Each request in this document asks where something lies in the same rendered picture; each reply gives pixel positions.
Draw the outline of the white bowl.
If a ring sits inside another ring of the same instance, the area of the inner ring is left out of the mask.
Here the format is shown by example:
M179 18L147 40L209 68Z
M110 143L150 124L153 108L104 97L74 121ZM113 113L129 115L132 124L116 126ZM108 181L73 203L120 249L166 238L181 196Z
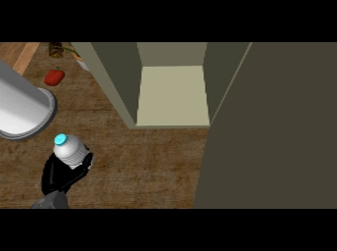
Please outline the white bowl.
M85 62L83 62L80 59L76 59L76 62L77 62L77 64L79 64L80 68L88 72L89 69L88 69L88 67L86 67Z

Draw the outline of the brown jar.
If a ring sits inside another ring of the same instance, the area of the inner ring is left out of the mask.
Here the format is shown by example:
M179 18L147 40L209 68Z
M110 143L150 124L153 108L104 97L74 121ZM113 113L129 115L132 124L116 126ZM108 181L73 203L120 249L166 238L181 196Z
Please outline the brown jar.
M60 42L49 42L48 43L48 56L51 58L61 58L63 57L63 49Z

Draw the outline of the dark grey cabinet door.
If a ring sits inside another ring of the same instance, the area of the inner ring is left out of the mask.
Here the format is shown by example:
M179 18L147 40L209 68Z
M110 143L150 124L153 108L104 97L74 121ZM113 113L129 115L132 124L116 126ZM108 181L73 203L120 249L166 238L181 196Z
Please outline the dark grey cabinet door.
M197 208L337 208L337 43L255 43L207 131Z

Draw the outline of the orange vegetable with green stem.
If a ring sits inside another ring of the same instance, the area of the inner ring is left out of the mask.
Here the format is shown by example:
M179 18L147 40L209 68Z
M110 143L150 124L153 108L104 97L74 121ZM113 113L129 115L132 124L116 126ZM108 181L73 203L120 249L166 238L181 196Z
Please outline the orange vegetable with green stem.
M71 56L73 56L74 60L82 62L82 58L80 58L80 56L77 55L77 53L74 51L74 47L70 47L70 48L61 47L61 50L68 51L71 53Z

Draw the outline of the white cylinder with grey rim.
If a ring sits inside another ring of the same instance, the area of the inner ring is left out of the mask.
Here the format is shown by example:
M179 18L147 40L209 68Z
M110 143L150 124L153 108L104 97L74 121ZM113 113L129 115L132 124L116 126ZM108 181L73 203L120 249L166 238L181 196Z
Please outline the white cylinder with grey rim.
M55 110L51 92L34 87L0 59L0 136L32 138L51 123Z

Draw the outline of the olive open cabinet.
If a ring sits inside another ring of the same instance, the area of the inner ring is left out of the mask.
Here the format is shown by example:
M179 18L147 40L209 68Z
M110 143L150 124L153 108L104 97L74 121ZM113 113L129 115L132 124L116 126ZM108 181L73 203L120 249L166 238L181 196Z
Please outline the olive open cabinet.
M247 42L76 42L73 47L129 128L212 124Z

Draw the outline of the red bell pepper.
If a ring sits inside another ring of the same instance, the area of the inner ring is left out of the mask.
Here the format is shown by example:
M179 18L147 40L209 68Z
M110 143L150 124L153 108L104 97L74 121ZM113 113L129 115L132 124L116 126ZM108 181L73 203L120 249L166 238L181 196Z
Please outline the red bell pepper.
M64 77L64 72L58 67L51 69L43 77L43 84L48 86L55 86Z

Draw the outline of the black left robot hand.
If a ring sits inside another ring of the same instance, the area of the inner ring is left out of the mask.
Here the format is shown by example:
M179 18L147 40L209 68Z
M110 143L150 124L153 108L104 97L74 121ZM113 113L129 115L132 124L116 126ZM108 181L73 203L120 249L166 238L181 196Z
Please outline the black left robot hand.
M49 155L40 175L40 192L43 195L52 191L67 192L70 186L88 174L92 163L94 154L85 156L82 164L74 168L70 167L58 160L54 154Z

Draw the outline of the clear water bottle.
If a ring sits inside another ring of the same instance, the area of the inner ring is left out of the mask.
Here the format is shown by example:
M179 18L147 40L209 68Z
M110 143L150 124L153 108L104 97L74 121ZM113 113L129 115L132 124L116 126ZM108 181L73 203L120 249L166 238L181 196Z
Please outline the clear water bottle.
M83 159L89 153L80 139L71 134L58 133L54 136L52 142L54 156L70 169L76 169L82 165Z

